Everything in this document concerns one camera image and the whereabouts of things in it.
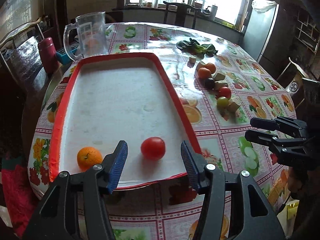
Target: glass pitcher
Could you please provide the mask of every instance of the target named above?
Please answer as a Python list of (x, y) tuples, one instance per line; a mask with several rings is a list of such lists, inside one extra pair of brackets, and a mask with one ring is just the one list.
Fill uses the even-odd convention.
[[(80, 15), (76, 17), (76, 23), (66, 25), (63, 33), (63, 46), (66, 54), (73, 61), (107, 54), (105, 13), (95, 12)], [(78, 56), (74, 55), (69, 47), (69, 34), (73, 29), (77, 29), (79, 37), (80, 54)]]

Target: pitcher handle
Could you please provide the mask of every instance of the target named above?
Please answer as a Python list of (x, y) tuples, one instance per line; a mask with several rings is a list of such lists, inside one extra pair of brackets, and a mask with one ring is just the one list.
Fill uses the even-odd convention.
[(82, 59), (82, 55), (74, 55), (71, 50), (70, 50), (70, 47), (69, 47), (69, 34), (70, 34), (70, 31), (73, 30), (73, 29), (76, 29), (77, 28), (77, 24), (76, 23), (73, 23), (73, 24), (68, 24), (66, 25), (66, 27), (64, 28), (64, 33), (63, 33), (63, 46), (64, 46), (64, 50), (66, 52), (66, 54), (68, 55), (69, 58), (71, 58), (73, 61), (77, 61), (77, 60), (80, 60)]

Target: silver screw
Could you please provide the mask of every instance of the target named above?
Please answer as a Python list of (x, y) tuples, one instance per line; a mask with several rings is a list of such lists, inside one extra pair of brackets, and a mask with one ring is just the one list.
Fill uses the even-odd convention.
[(249, 177), (250, 173), (249, 171), (241, 171), (241, 175), (244, 177)]
[(210, 170), (210, 171), (213, 171), (215, 168), (216, 168), (216, 166), (214, 165), (214, 164), (207, 164), (207, 169), (208, 170)]
[(68, 175), (68, 173), (66, 171), (62, 171), (59, 173), (59, 177), (64, 178)]
[(102, 169), (102, 165), (101, 164), (96, 164), (96, 165), (93, 166), (93, 169), (95, 171), (101, 170)]

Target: refrigerator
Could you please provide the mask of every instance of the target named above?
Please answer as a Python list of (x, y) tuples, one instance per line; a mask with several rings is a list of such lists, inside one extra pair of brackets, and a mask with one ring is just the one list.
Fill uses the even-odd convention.
[(277, 78), (289, 57), (296, 22), (281, 3), (264, 13), (252, 14), (240, 46), (273, 78)]

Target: printed yellow flower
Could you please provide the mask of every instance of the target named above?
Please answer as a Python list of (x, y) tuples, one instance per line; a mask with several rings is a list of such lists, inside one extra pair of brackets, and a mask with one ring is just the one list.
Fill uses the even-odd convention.
[(33, 145), (33, 157), (38, 161), (41, 160), (41, 150), (44, 146), (45, 140), (37, 138), (35, 144)]
[(158, 32), (158, 30), (154, 29), (154, 28), (150, 29), (150, 31), (151, 31), (152, 34), (156, 34)]
[(76, 67), (77, 67), (77, 66), (74, 66), (73, 68), (70, 69), (70, 73), (71, 73), (71, 74), (75, 71)]

